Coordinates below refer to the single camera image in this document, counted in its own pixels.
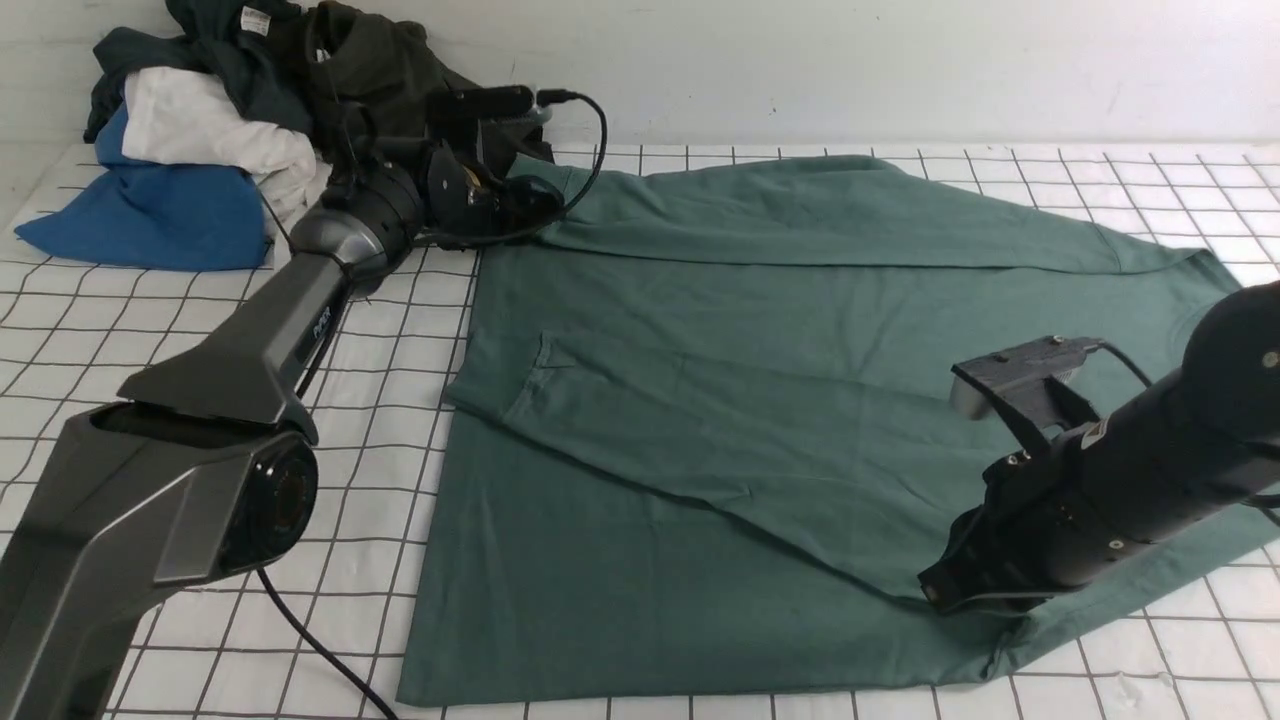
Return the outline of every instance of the clothing tag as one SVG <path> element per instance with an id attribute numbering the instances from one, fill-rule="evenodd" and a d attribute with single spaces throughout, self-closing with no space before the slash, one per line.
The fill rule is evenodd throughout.
<path id="1" fill-rule="evenodd" d="M 244 32 L 256 32 L 266 37 L 266 31 L 270 28 L 271 15 L 268 15 L 262 10 L 255 10 L 248 5 L 241 8 L 241 29 Z"/>

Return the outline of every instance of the black cable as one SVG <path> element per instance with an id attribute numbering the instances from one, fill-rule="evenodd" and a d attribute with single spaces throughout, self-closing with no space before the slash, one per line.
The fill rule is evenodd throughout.
<path id="1" fill-rule="evenodd" d="M 1147 377 L 1147 373 L 1143 373 L 1142 368 L 1139 368 L 1138 364 L 1133 361 L 1133 357 L 1125 355 L 1124 351 L 1120 350 L 1119 347 L 1111 345 L 1107 341 L 1102 341 L 1098 343 L 1098 348 L 1106 350 L 1107 352 L 1114 355 L 1116 360 L 1124 363 L 1124 366 L 1129 368 L 1129 372 L 1133 373 L 1139 380 L 1142 380 L 1143 386 L 1151 387 L 1153 384 L 1151 382 L 1151 378 Z"/>
<path id="2" fill-rule="evenodd" d="M 343 674 L 343 676 L 351 680 L 351 684 L 356 685 L 356 688 L 358 688 L 360 692 L 369 698 L 369 702 L 374 703 L 374 706 L 376 706 L 378 710 L 387 716 L 387 720 L 399 720 L 396 711 L 387 705 L 387 701 L 384 701 L 378 692 L 374 691 L 374 688 L 369 687 L 369 683 L 361 679 L 360 675 L 356 675 L 351 667 L 343 665 L 342 660 L 338 660 L 338 656 L 330 652 L 325 646 L 320 644 L 320 641 L 307 632 L 297 616 L 294 616 L 293 612 L 289 611 L 288 606 L 284 605 L 284 600 L 280 598 L 280 593 L 275 591 L 275 585 L 273 585 L 270 578 L 266 577 L 265 569 L 257 569 L 257 579 L 262 583 L 262 587 L 266 589 L 266 597 L 271 598 L 271 602 L 275 605 L 275 609 L 280 611 L 280 615 L 284 615 L 284 619 L 289 623 L 289 625 L 293 625 L 293 629 L 302 635 L 302 639 L 305 639 L 312 650 L 320 653 L 320 657 L 328 660 L 329 665 L 333 665 L 339 673 Z"/>
<path id="3" fill-rule="evenodd" d="M 271 219 L 275 220 L 275 227 L 280 229 L 280 236 L 284 238 L 284 242 L 289 243 L 289 247 L 293 247 L 293 240 L 289 237 L 289 231 L 284 229 L 284 223 L 280 222 L 280 218 L 279 215 L 275 214 L 275 210 L 271 208 L 271 204 L 266 201 L 266 196 L 262 196 L 262 204 L 266 205 L 266 211 L 270 213 Z M 342 304 L 339 305 L 338 311 L 335 313 L 334 318 L 329 322 L 329 331 L 325 333 L 324 340 L 320 341 L 320 347 L 316 350 L 316 354 L 311 357 L 311 364 L 307 365 L 307 370 L 302 375 L 302 380 L 298 383 L 298 387 L 294 391 L 296 395 L 298 396 L 298 400 L 301 400 L 307 393 L 307 389 L 311 388 L 311 382 L 315 379 L 316 373 L 320 370 L 320 365 L 324 363 L 324 357 L 329 352 L 329 347 L 338 337 L 338 325 L 340 324 L 342 314 L 346 311 L 347 301 L 349 299 L 351 299 L 351 291 L 347 290 L 342 296 Z M 297 630 L 298 635 L 301 635 L 302 639 L 306 641 L 308 646 L 311 646 L 311 650 L 315 650 L 320 655 L 320 657 L 324 657 L 326 661 L 329 661 L 329 665 L 333 665 L 334 669 L 342 673 L 344 678 L 351 680 L 351 684 L 356 685 L 356 688 L 360 689 L 361 694 L 369 698 L 369 702 L 374 703 L 374 706 L 378 707 L 378 710 L 387 716 L 387 720 L 399 720 L 399 717 L 396 715 L 396 711 L 392 710 L 390 705 L 388 705 L 387 701 L 383 700 L 376 691 L 374 691 L 374 688 L 369 687 L 369 683 L 361 679 L 360 675 L 356 675 L 356 673 L 352 671 L 351 667 L 347 667 L 347 665 L 344 665 L 342 660 L 338 660 L 337 655 L 329 651 L 329 648 L 323 646 L 320 641 L 315 638 L 315 635 L 307 632 L 306 626 L 303 626 L 302 623 L 297 619 L 297 616 L 293 615 L 292 611 L 289 611 L 289 607 L 284 605 L 284 600 L 280 598 L 280 593 L 275 591 L 275 585 L 271 584 L 271 579 L 266 577 L 265 568 L 257 569 L 257 579 L 259 582 L 262 583 L 262 588 L 266 589 L 266 596 L 271 598 L 271 603 L 275 605 L 275 609 L 279 610 L 280 615 L 284 616 L 284 620 L 289 625 L 292 625 L 294 630 Z"/>
<path id="4" fill-rule="evenodd" d="M 563 220 L 568 217 L 570 211 L 582 201 L 591 186 L 595 184 L 595 179 L 600 177 L 600 170 L 604 168 L 604 149 L 609 142 L 609 122 L 604 115 L 604 108 L 593 100 L 591 97 L 582 95 L 581 92 L 573 92 L 570 90 L 543 90 L 539 91 L 538 99 L 540 104 L 553 105 L 559 102 L 567 102 L 570 100 L 581 100 L 595 110 L 596 117 L 600 118 L 600 149 L 595 154 L 595 163 L 591 165 L 591 174 L 588 176 L 586 182 L 582 183 L 582 190 L 577 191 L 577 195 L 572 200 L 564 204 L 563 208 L 548 215 L 540 224 L 531 228 L 524 228 L 506 234 L 494 236 L 461 236 L 461 234 L 448 234 L 448 233 L 426 233 L 419 240 L 426 245 L 444 242 L 451 247 L 463 247 L 463 249 L 476 249 L 476 247 L 489 247 L 493 245 L 502 245 L 504 242 L 515 242 L 517 240 L 525 240 L 532 237 L 544 229 L 552 227 L 553 224 Z"/>

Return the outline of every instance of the pile of clothes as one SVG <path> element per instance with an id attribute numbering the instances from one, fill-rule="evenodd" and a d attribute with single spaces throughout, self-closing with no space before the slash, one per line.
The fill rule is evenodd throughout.
<path id="1" fill-rule="evenodd" d="M 84 141 L 106 172 L 17 228 L 50 255 L 257 268 L 317 201 L 348 133 L 422 137 L 430 92 L 476 87 L 435 58 L 422 26 L 332 0 L 306 12 L 287 0 L 165 5 L 182 36 L 122 27 L 93 49 L 102 78 Z M 351 102 L 367 110 L 355 126 Z M 550 156 L 534 122 L 489 128 L 483 146 L 497 174 L 517 152 Z"/>

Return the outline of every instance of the gray robot arm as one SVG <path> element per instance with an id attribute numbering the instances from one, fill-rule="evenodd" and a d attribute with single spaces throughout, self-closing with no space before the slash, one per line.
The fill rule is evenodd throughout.
<path id="1" fill-rule="evenodd" d="M 201 345 L 67 421 L 0 560 L 0 720 L 100 717 L 147 610 L 302 536 L 317 433 L 294 387 L 424 224 L 408 174 L 365 170 L 294 225 L 292 261 Z"/>

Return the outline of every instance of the blue cloth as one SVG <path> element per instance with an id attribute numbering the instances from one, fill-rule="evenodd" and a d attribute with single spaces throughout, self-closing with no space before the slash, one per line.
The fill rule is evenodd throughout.
<path id="1" fill-rule="evenodd" d="M 58 258 L 164 270 L 257 268 L 266 254 L 262 202 L 238 168 L 156 165 L 122 152 L 122 106 L 95 142 L 108 172 L 59 213 L 17 228 Z"/>

